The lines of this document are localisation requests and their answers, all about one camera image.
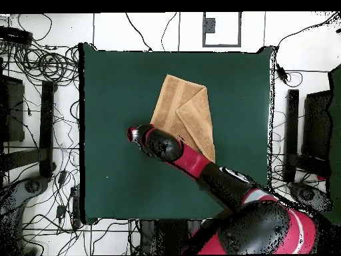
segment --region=dark green tablecloth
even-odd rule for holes
[[[185,174],[127,141],[128,127],[150,122],[166,74],[207,86],[216,162],[266,185],[271,48],[143,53],[85,44],[83,50],[87,217],[193,219],[221,212]]]

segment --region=cable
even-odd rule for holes
[[[91,253],[91,242],[93,241],[93,226],[90,225],[90,254],[93,255],[94,251]]]
[[[110,229],[110,227],[111,227],[112,225],[127,225],[128,223],[129,223],[129,222],[127,222],[127,223],[116,223],[116,222],[111,223],[111,224],[107,227],[107,230],[105,231],[105,233],[104,233],[99,239],[97,239],[96,241],[93,242],[93,244],[92,244],[92,252],[91,252],[91,241],[92,241],[92,238],[90,238],[90,255],[93,256],[93,255],[95,254],[95,243],[98,242],[98,241],[100,241],[100,240],[108,233],[108,230]]]
[[[46,16],[46,14],[42,14],[42,15],[50,20],[50,28],[49,28],[49,31],[46,33],[46,35],[44,35],[44,36],[43,36],[42,38],[40,38],[40,39],[34,39],[34,41],[41,41],[41,40],[43,40],[44,38],[46,38],[46,36],[48,36],[48,34],[50,33],[51,28],[52,28],[52,19],[51,19],[50,17]],[[19,20],[19,19],[20,19],[20,16],[21,16],[21,14],[18,15],[18,24],[20,25],[20,27],[21,27],[24,31],[26,31],[26,30],[23,28],[23,26],[20,24],[20,20]]]
[[[321,25],[324,25],[324,24],[327,23],[329,20],[331,20],[333,17],[335,17],[337,14],[338,14],[338,12],[332,14],[329,18],[327,18],[327,20],[323,21],[322,23],[318,23],[318,24],[315,24],[315,25],[311,25],[311,26],[309,26],[309,27],[305,27],[304,29],[301,29],[300,31],[297,31],[297,32],[295,32],[295,33],[291,33],[291,34],[289,34],[289,35],[283,37],[283,38],[280,40],[280,42],[278,43],[278,45],[274,47],[274,64],[275,64],[275,66],[276,66],[276,68],[277,68],[276,71],[277,71],[277,73],[278,73],[278,77],[279,77],[287,86],[289,86],[289,87],[297,87],[297,86],[299,86],[301,83],[299,83],[298,85],[295,85],[295,86],[290,86],[290,85],[288,85],[288,84],[286,83],[286,82],[287,82],[287,73],[285,72],[285,70],[284,70],[284,69],[278,64],[278,62],[277,62],[277,53],[278,53],[278,50],[279,50],[279,48],[280,48],[280,44],[281,44],[285,39],[287,39],[288,37],[291,37],[291,36],[293,36],[293,35],[297,35],[297,34],[303,32],[303,31],[306,31],[306,30],[311,29],[311,28],[314,28],[314,27],[319,27],[319,26],[321,26]]]
[[[137,28],[133,25],[133,23],[131,22],[131,20],[129,19],[128,13],[125,13],[125,15],[127,16],[127,19],[129,21],[129,23],[131,24],[131,26],[133,27],[133,29],[141,36],[143,43],[148,47],[148,51],[153,51],[148,44],[146,44],[145,39],[143,38],[142,34],[140,33],[140,31],[137,30]]]
[[[181,22],[181,12],[178,12],[178,52],[180,52],[180,22]]]
[[[23,240],[26,242],[26,243],[31,243],[31,244],[33,244],[33,245],[38,245],[38,246],[40,246],[43,250],[42,250],[42,252],[41,252],[41,254],[40,254],[40,256],[43,256],[43,254],[44,254],[44,246],[42,246],[40,243],[34,243],[34,242],[32,242],[32,241],[28,241],[28,240],[26,240],[26,238],[24,238],[23,237]]]
[[[169,23],[175,18],[176,14],[178,12],[175,12],[174,16],[172,16],[172,18],[168,21],[166,27],[165,27],[165,30],[163,31],[163,36],[161,37],[161,45],[163,46],[163,37],[165,36],[165,33],[166,33],[166,30],[167,30],[167,27],[169,25]]]

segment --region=white floor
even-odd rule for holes
[[[47,14],[52,19],[52,26],[49,34],[38,41],[40,45],[49,45],[53,47],[67,46],[73,47],[79,42],[93,43],[99,50],[147,50],[143,44],[140,35],[131,27],[124,13],[101,13],[101,14]],[[179,30],[179,12],[169,23],[167,31],[163,37],[165,27],[169,20],[175,15],[175,12],[167,13],[130,13],[129,17],[134,26],[142,33],[145,42],[153,51],[240,51],[257,52],[262,46],[276,46],[279,41],[310,25],[325,21],[331,12],[243,12],[242,13],[242,45],[241,48],[203,48],[202,47],[202,13],[181,12],[180,13],[180,35]],[[18,15],[11,17],[11,26],[19,27]],[[26,30],[33,33],[35,39],[45,36],[49,30],[50,22],[43,15],[21,15],[20,24]],[[323,25],[307,30],[303,33],[291,36],[280,44],[277,61],[285,70],[299,70],[303,81],[296,87],[300,90],[300,112],[303,115],[303,104],[306,94],[329,89],[327,71],[341,63],[341,34],[335,30],[341,27],[341,20],[331,24]],[[51,51],[64,54],[67,48],[59,47]],[[40,110],[41,87],[37,89],[27,80],[24,74],[16,73],[19,71],[15,63],[9,64],[9,75],[22,79],[25,84],[25,98],[29,108],[32,111]],[[292,74],[290,84],[300,82],[298,74]],[[70,106],[79,99],[77,82],[68,86],[60,86],[55,94],[55,115],[62,117],[64,121],[59,120],[55,124],[55,140],[53,158],[57,164],[57,171],[66,166],[66,170],[75,170],[75,167],[67,163],[69,155],[76,164],[78,162],[78,142],[79,132],[76,120],[70,114]],[[275,84],[275,115],[274,126],[283,123],[284,115],[280,111],[285,110],[285,96],[289,86],[282,83],[279,79]],[[76,107],[73,108],[73,114],[76,115]],[[39,140],[40,112],[32,112],[32,116],[24,114],[24,124],[32,132],[34,139]],[[302,140],[303,119],[299,120],[299,144]],[[274,140],[284,137],[284,125],[276,127],[274,130]],[[35,147],[28,130],[25,130],[25,140],[23,142],[13,142],[5,144],[8,152],[24,150],[28,147]],[[273,142],[273,151],[278,153],[280,143]],[[25,169],[24,167],[9,172],[9,181],[18,177]],[[21,175],[25,178],[39,173],[38,166],[34,166]],[[67,202],[70,189],[74,183],[79,183],[79,172],[74,171],[75,180],[71,180],[65,187],[63,201]],[[280,188],[280,193],[285,194],[285,187]],[[50,220],[54,220],[57,203],[54,202],[52,184],[50,183],[47,191],[39,197],[30,200],[24,214],[24,223],[28,223],[36,214],[46,215]],[[74,239],[71,244],[74,245],[68,250],[67,255],[88,255],[90,248],[97,239],[101,238],[109,227],[109,232],[98,242],[95,243],[94,255],[121,255],[126,253],[128,246],[128,225],[127,221],[117,221],[114,219],[103,219],[92,227],[83,227],[78,232],[79,238]],[[70,229],[69,218],[65,219],[64,229]],[[44,255],[58,255],[67,248],[62,247],[67,244],[71,236],[62,233],[56,235],[56,226],[50,224],[48,220],[37,216],[33,224],[27,226],[24,231],[27,234],[26,239],[30,240],[35,235],[34,241],[42,244],[45,248]],[[133,233],[133,245],[139,245],[139,234],[137,230]]]

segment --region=red robot arm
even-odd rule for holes
[[[318,226],[306,214],[285,207],[247,176],[220,167],[153,125],[128,130],[141,151],[183,171],[232,215],[208,219],[182,254],[313,253]]]

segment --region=towel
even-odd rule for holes
[[[167,75],[151,123],[215,163],[207,88]]]

